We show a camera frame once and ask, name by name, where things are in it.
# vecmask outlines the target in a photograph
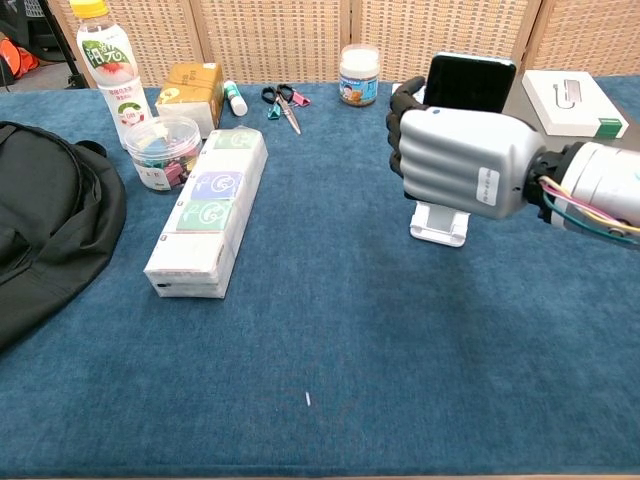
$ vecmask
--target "glue stick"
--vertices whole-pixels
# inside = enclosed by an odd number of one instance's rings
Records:
[[[242,117],[243,115],[247,114],[247,111],[249,109],[247,108],[247,104],[244,101],[244,98],[242,98],[242,95],[240,95],[238,86],[235,84],[235,82],[232,82],[231,80],[227,80],[226,82],[224,82],[224,94],[229,100],[231,110],[233,110],[233,113],[235,115],[237,115],[238,117]]]

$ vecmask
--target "binder clip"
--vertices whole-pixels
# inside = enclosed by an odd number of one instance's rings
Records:
[[[274,103],[271,107],[269,107],[269,111],[267,112],[267,118],[269,120],[277,120],[280,118],[281,114],[282,114],[282,110],[280,108],[280,105],[278,105],[277,103]]]
[[[293,92],[293,103],[298,105],[299,107],[308,107],[311,105],[311,100],[298,92]]]

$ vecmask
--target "plastic bottle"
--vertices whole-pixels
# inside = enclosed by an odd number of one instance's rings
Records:
[[[371,45],[353,44],[340,56],[340,98],[349,105],[371,105],[378,95],[380,52]]]
[[[247,108],[247,103],[244,101],[244,98],[242,98],[242,95],[240,95],[240,91],[238,90],[238,86],[235,82],[232,82],[231,80],[224,82],[224,94],[227,96],[229,104],[231,105],[231,110],[233,110],[235,115],[242,117],[247,114],[247,111],[249,110]]]
[[[78,48],[109,106],[120,144],[126,148],[127,131],[151,118],[129,37],[111,18],[104,0],[70,0],[70,4],[81,20]]]

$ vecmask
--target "woven screen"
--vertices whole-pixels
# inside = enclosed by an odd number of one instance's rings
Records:
[[[242,83],[335,81],[349,0],[192,0],[208,61]]]
[[[49,0],[75,49],[79,20],[69,0]],[[144,86],[161,86],[174,63],[201,62],[200,42],[189,0],[107,0],[114,20],[127,32]]]
[[[528,68],[640,73],[640,0],[557,0]]]
[[[389,81],[426,75],[439,51],[511,58],[527,12],[527,0],[357,3],[354,40],[380,48],[382,78]]]

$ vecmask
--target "robotic hand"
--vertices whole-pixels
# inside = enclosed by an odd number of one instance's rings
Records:
[[[424,84],[401,85],[387,115],[407,198],[494,219],[531,203],[547,223],[640,249],[640,153],[591,142],[548,151],[516,118],[422,105],[413,95]]]

